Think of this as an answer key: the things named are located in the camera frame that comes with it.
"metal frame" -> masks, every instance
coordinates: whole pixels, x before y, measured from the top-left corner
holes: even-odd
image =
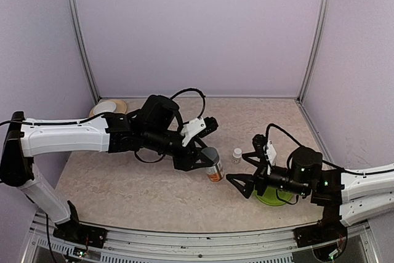
[[[171,96],[175,94],[173,93],[166,93],[161,95],[168,95]],[[130,97],[101,97],[101,99],[109,100],[109,99],[121,99],[121,100],[128,100],[128,99],[146,99],[149,95],[134,95]],[[207,95],[210,99],[267,99],[267,100],[297,100],[296,97],[274,97],[274,96],[260,96],[260,95]],[[180,95],[178,98],[180,99],[194,99],[201,97],[199,95],[187,94],[187,95]]]
[[[70,8],[71,20],[73,23],[75,38],[76,38],[76,42],[78,45],[79,54],[81,56],[85,77],[87,79],[87,83],[88,83],[90,94],[93,98],[93,101],[95,104],[97,104],[100,100],[100,95],[99,95],[99,91],[97,89],[97,85],[94,80],[92,69],[90,67],[89,59],[87,58],[85,42],[84,42],[84,39],[82,36],[81,25],[79,24],[78,10],[76,7],[76,0],[68,0],[68,4],[69,4],[69,8]]]
[[[302,103],[300,103],[298,100],[295,100],[295,103],[297,104],[298,108],[300,109],[300,112],[301,112],[304,120],[307,122],[309,130],[312,133],[312,136],[315,139],[316,143],[318,144],[318,146],[324,156],[324,159],[328,160],[330,162],[333,162],[332,157],[331,157],[330,153],[328,152],[327,146],[324,144],[323,139],[320,137],[320,133],[318,132],[317,128],[312,123],[312,120],[310,118],[308,111],[305,109],[304,105]]]
[[[320,10],[318,16],[318,23],[315,31],[315,37],[313,38],[313,44],[309,55],[307,70],[305,72],[304,80],[302,81],[301,89],[298,94],[298,101],[300,103],[303,103],[305,100],[305,95],[308,91],[310,80],[312,78],[312,73],[315,68],[316,57],[318,55],[321,38],[323,36],[324,23],[326,21],[328,3],[329,0],[321,0],[320,2]]]
[[[52,222],[49,228],[52,233]],[[86,262],[288,263],[293,262],[294,252],[311,248],[297,249],[293,227],[233,233],[169,233],[105,228],[108,229],[108,234],[104,248],[89,248],[89,253],[95,258],[85,258]],[[363,241],[368,262],[379,263],[376,245],[367,223],[349,228],[349,237],[358,235]],[[50,240],[55,253],[66,254],[67,250],[72,253],[74,247],[84,247],[59,240],[52,235]],[[31,263],[38,247],[48,248],[46,218],[41,212],[34,217],[19,262]]]
[[[297,96],[297,100],[300,103],[302,103],[305,99],[305,95],[308,90],[310,80],[312,78],[312,73],[313,73],[313,69],[315,67],[318,49],[319,49],[321,38],[323,35],[324,22],[325,22],[327,10],[328,10],[328,2],[329,2],[329,0],[321,0],[321,2],[320,2],[318,23],[316,25],[315,35],[313,38],[312,49],[311,49],[311,52],[309,55],[308,65],[307,65],[307,69],[306,69],[306,72],[305,72],[305,75],[304,75],[304,78],[302,81],[302,86],[301,86],[301,89],[300,89],[299,94]],[[68,0],[68,3],[69,3],[69,8],[70,8],[70,14],[71,14],[71,19],[72,19],[72,23],[73,23],[74,33],[75,33],[75,37],[76,37],[76,42],[77,42],[79,54],[80,54],[81,60],[82,60],[83,70],[84,70],[84,73],[85,73],[85,76],[86,76],[86,79],[88,82],[90,94],[93,98],[94,103],[97,104],[100,101],[101,97],[100,97],[99,90],[98,90],[97,84],[95,82],[92,68],[90,67],[89,59],[87,56],[85,42],[84,42],[84,39],[82,36],[82,31],[81,31],[81,25],[79,23],[76,0]],[[272,98],[273,99],[287,99],[288,97],[272,97]]]

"wire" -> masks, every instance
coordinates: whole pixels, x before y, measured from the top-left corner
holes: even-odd
[[[293,158],[293,153],[294,153],[294,151],[289,154],[289,157],[287,158],[287,161],[286,161],[286,166],[287,166],[288,170],[290,170],[290,160]]]
[[[337,166],[334,163],[330,163],[329,161],[323,160],[323,162],[325,164],[328,164],[329,166],[332,166],[333,168],[340,170],[341,172],[344,172],[344,173],[350,174],[350,175],[355,175],[355,176],[371,176],[371,175],[385,174],[386,172],[394,172],[394,169],[388,169],[386,171],[377,171],[377,172],[352,172],[352,171],[348,171],[340,166]]]
[[[283,203],[287,203],[287,204],[289,204],[289,205],[291,205],[291,206],[294,206],[295,204],[298,203],[298,199],[299,199],[299,196],[298,196],[298,195],[295,196],[295,203],[290,203],[290,202],[288,202],[287,200],[283,200],[282,198],[279,197],[278,189],[275,190],[275,193],[276,193],[276,199],[282,201]]]
[[[108,115],[108,114],[112,114],[112,112],[101,112],[99,114],[96,114],[96,115],[94,115],[92,117],[83,119],[81,121],[65,121],[64,123],[34,123],[34,124],[31,123],[31,125],[34,125],[34,126],[71,126],[73,124],[87,123],[87,122],[89,122],[89,121],[91,121],[91,120],[93,120],[95,118],[98,118],[98,117],[103,116],[103,115]]]
[[[50,256],[52,257],[52,260],[54,261],[54,263],[58,263],[55,259],[55,255],[54,252],[52,250],[52,246],[50,245],[50,238],[49,238],[49,217],[48,214],[45,214],[47,217],[47,239],[48,239],[48,247],[49,247],[49,252],[50,252]]]
[[[303,147],[304,145],[302,145],[295,137],[293,137],[289,132],[287,132],[285,129],[283,129],[283,128],[281,128],[280,126],[278,126],[278,125],[276,125],[275,123],[270,123],[268,126],[267,126],[267,128],[266,128],[266,130],[265,130],[265,137],[267,138],[267,141],[268,141],[268,135],[269,135],[269,132],[270,132],[270,128],[271,127],[274,127],[274,128],[276,128],[276,129],[278,129],[278,130],[280,130],[281,132],[283,132],[285,135],[287,135],[290,139],[292,139],[293,140],[293,142],[295,142],[298,146],[300,146],[300,147]],[[290,156],[289,156],[289,158],[287,159],[287,161],[288,161],[288,164],[287,164],[287,168],[289,168],[290,167]],[[341,167],[341,166],[338,166],[338,165],[336,165],[336,164],[334,164],[334,163],[330,163],[329,161],[326,161],[326,160],[323,160],[323,163],[325,163],[325,164],[328,164],[329,166],[332,166],[333,168],[336,168],[336,169],[338,169],[340,172],[344,172],[344,173],[346,173],[346,174],[351,174],[351,175],[356,175],[356,176],[371,176],[371,175],[379,175],[379,174],[385,174],[385,173],[387,173],[387,172],[394,172],[394,169],[388,169],[388,170],[386,170],[386,171],[377,171],[377,172],[352,172],[352,171],[348,171],[348,170],[346,170],[345,168],[343,168],[343,167]]]
[[[137,159],[138,159],[139,161],[141,161],[142,163],[158,163],[158,162],[162,161],[162,160],[164,159],[164,157],[166,157],[166,155],[163,154],[158,160],[146,161],[146,160],[143,160],[143,159],[137,154],[136,151],[134,152],[134,156],[135,156],[135,158],[137,158]]]
[[[185,92],[196,92],[199,94],[199,96],[202,98],[203,100],[203,108],[201,109],[201,112],[199,113],[199,115],[197,116],[198,118],[202,117],[202,115],[204,114],[205,111],[205,95],[203,92],[201,92],[199,89],[195,89],[193,87],[189,87],[188,89],[182,89],[181,91],[178,91],[176,94],[174,94],[170,99],[174,100],[176,97],[178,97],[180,94],[183,94]]]
[[[282,127],[276,125],[275,123],[270,123],[267,128],[265,129],[265,137],[267,138],[268,141],[268,136],[270,134],[270,128],[274,127],[275,129],[278,129],[279,131],[281,131],[283,134],[285,134],[286,136],[288,136],[290,139],[293,140],[294,143],[296,143],[298,146],[303,146],[295,137],[293,137],[289,132],[287,132],[285,129],[283,129]]]
[[[32,126],[33,125],[33,123],[29,123],[27,121],[6,120],[6,121],[3,121],[2,123],[0,123],[0,126],[3,126],[5,124],[9,124],[9,123],[19,123],[19,124],[25,124],[27,126]]]
[[[345,242],[342,243],[343,247],[340,248],[341,252],[340,252],[340,254],[337,257],[335,257],[335,259],[337,259],[339,256],[341,256],[345,252],[346,247],[347,247],[347,241],[348,241],[348,234],[346,233]]]

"table surface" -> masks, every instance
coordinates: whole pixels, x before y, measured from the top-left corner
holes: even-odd
[[[128,111],[140,108],[145,99],[126,100]],[[198,98],[180,98],[183,120],[201,109]],[[214,116],[219,128],[204,138],[220,154],[225,173],[253,173],[255,167],[231,162],[233,149],[251,152],[252,138],[264,134],[268,123],[276,123],[301,143],[318,149],[293,100],[207,98],[204,116]],[[297,146],[285,135],[270,131],[278,165]],[[141,150],[146,160],[158,156]],[[138,162],[133,152],[73,152],[58,182],[57,190],[76,206],[82,221],[161,232],[237,232],[273,229],[316,222],[323,209],[310,204],[271,207],[255,196],[245,199],[225,179],[213,183],[204,169],[176,171],[166,157],[156,164]]]

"green bowl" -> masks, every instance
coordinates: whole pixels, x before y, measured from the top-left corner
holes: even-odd
[[[256,190],[254,190],[254,195],[257,197],[259,201],[265,203],[268,206],[282,206],[286,204],[285,202],[280,201],[279,199],[276,198],[275,190],[276,190],[275,188],[268,186],[263,196],[258,196]],[[290,201],[291,198],[293,197],[293,194],[289,192],[278,191],[278,196],[282,200]]]

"purple wall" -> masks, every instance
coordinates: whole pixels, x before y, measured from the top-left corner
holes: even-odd
[[[305,106],[337,164],[394,163],[393,75],[393,0],[330,0]],[[394,212],[369,222],[393,262]]]
[[[288,96],[300,89],[320,0],[77,0],[102,97]]]
[[[66,0],[0,0],[0,121],[16,110],[54,119],[86,116],[92,99],[82,72]],[[0,130],[2,143],[7,128]],[[67,154],[36,158],[52,185]],[[16,262],[36,208],[0,185],[0,262]]]

